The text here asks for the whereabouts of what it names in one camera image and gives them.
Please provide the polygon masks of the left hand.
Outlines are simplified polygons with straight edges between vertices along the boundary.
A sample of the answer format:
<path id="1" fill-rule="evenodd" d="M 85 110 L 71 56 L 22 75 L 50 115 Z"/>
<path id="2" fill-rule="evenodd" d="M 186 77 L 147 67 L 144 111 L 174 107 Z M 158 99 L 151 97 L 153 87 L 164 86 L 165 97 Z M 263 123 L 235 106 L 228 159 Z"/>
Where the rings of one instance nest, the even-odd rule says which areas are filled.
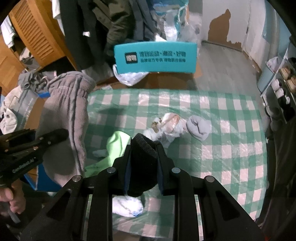
<path id="1" fill-rule="evenodd" d="M 26 199 L 20 179 L 13 182 L 10 188 L 1 187 L 1 202 L 8 202 L 13 213 L 21 214 L 25 210 Z"/>

